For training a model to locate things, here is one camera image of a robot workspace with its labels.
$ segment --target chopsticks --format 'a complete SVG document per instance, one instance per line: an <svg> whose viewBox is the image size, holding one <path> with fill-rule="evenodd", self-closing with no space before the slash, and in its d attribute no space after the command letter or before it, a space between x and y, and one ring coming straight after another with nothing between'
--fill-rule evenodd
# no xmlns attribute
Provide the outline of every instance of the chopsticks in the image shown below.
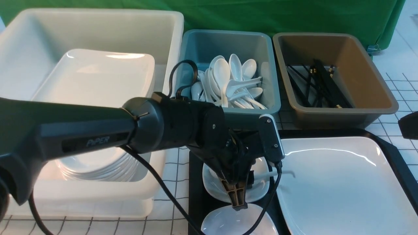
<svg viewBox="0 0 418 235"><path fill-rule="evenodd" d="M327 70L324 67L322 61L318 59L313 59L313 65L310 66L309 69L302 64L302 67L308 73L308 77L302 75L301 72L299 72L291 65L287 65L287 67L306 82L305 92L302 92L295 79L288 71L292 88L295 92L295 95L298 96L301 100L303 106L323 107L323 99L325 99L325 104L332 108L353 108L335 81L332 79L334 75L333 65L331 65ZM312 94L312 92L310 92L311 88L316 91L316 98L312 104L309 102L309 96Z"/></svg>

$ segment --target white plastic bin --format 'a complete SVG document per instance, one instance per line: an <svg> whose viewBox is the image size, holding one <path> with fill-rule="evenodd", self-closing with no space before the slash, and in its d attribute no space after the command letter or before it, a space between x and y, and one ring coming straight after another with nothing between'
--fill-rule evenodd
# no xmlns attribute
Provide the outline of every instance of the white plastic bin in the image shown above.
<svg viewBox="0 0 418 235"><path fill-rule="evenodd" d="M29 100L72 49L150 54L155 59L155 91L168 94L183 27L183 15L173 11L25 10L0 35L0 96Z"/></svg>
<svg viewBox="0 0 418 235"><path fill-rule="evenodd" d="M172 11L25 10L0 34L0 97L30 100L72 49L150 54L155 59L154 91L168 94L183 26L183 15ZM166 154L157 151L146 157L160 176ZM49 162L36 182L35 202L42 216L141 218L151 212L158 189L143 166L132 182L81 182L65 181ZM8 214L31 213L27 204L18 207L12 200Z"/></svg>

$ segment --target gray plastic bin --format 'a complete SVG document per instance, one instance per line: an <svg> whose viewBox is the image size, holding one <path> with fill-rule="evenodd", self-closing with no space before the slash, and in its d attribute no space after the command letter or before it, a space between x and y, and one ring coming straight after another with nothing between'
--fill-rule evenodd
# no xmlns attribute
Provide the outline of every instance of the gray plastic bin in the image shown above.
<svg viewBox="0 0 418 235"><path fill-rule="evenodd" d="M190 59L199 70L205 71L214 57L222 55L228 60L231 54L238 55L241 63L248 59L257 62L255 76L263 77L259 86L264 89L260 102L268 109L224 108L227 124L236 129L254 129L261 114L276 114L281 106L273 45L269 36L254 32L190 30L183 36L179 61ZM191 79L190 66L180 66L173 92L180 86L191 84ZM185 89L182 95L190 97L190 90Z"/></svg>
<svg viewBox="0 0 418 235"><path fill-rule="evenodd" d="M393 114L398 102L357 38L336 33L278 33L273 37L278 67L298 128L366 127L382 114ZM320 59L336 66L332 79L353 108L303 107L295 97L286 66L301 66Z"/></svg>

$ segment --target white tiled surface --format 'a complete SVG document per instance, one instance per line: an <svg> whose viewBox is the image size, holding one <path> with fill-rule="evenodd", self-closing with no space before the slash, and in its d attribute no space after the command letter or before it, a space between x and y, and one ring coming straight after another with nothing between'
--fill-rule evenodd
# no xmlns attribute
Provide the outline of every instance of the white tiled surface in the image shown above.
<svg viewBox="0 0 418 235"><path fill-rule="evenodd" d="M399 118L418 111L418 16L414 23L414 14L418 13L418 1L407 0L398 21L395 34L388 49L374 56L374 62L384 77L395 98L399 102L399 111L393 115L384 115L366 128L398 147L405 162L418 180L418 141L402 138L397 122ZM0 21L0 32L3 30ZM291 107L283 94L279 129L295 129ZM188 211L189 151L187 148L169 150L164 182L179 203ZM187 221L174 208L173 203L161 190L155 196L154 209L145 219L125 220L113 218L57 218L44 223L53 232L60 235L186 235ZM7 218L0 222L0 235L40 235L42 232L32 219L18 217Z"/></svg>

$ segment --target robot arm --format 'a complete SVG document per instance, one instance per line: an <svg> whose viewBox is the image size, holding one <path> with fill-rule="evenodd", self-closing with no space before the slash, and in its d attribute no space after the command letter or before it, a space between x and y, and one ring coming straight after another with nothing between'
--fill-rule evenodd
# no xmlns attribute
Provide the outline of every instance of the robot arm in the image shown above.
<svg viewBox="0 0 418 235"><path fill-rule="evenodd" d="M9 194L18 204L28 200L48 161L99 149L127 145L148 153L187 146L216 172L237 210L247 207L255 159L264 156L278 164L283 158L272 117L260 117L259 132L237 135L227 128L221 107L159 92L133 98L122 108L3 98L0 107L0 217Z"/></svg>

